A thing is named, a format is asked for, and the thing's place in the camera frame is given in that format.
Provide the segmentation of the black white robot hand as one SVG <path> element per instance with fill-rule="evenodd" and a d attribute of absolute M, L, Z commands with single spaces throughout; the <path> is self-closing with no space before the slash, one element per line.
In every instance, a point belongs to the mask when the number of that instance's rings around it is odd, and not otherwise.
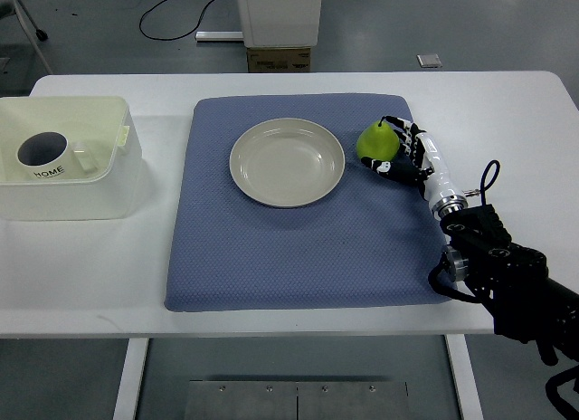
<path fill-rule="evenodd" d="M 452 183 L 450 170 L 432 136 L 407 119 L 383 116 L 375 126 L 380 129 L 385 124 L 398 139 L 397 152 L 408 160 L 382 160 L 365 153 L 360 157 L 362 164 L 381 177 L 416 187 L 438 220 L 467 208 L 467 197 Z"/>

